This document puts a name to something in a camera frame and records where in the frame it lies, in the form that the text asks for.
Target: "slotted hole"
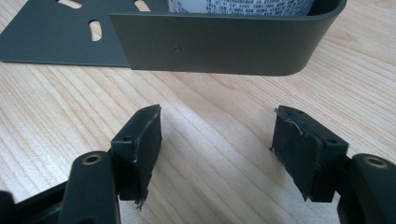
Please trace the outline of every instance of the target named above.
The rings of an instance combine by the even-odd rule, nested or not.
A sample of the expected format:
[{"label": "slotted hole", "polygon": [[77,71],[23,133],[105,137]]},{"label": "slotted hole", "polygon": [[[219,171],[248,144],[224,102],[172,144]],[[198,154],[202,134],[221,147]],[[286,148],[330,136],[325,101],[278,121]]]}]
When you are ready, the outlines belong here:
[{"label": "slotted hole", "polygon": [[98,41],[102,39],[102,27],[98,20],[90,21],[91,41]]},{"label": "slotted hole", "polygon": [[148,5],[142,0],[134,1],[134,5],[139,9],[139,11],[150,11]]},{"label": "slotted hole", "polygon": [[78,9],[78,8],[82,7],[82,4],[80,4],[78,2],[75,2],[75,1],[72,1],[72,0],[57,0],[56,2],[60,3],[62,5],[71,7],[73,9]]}]

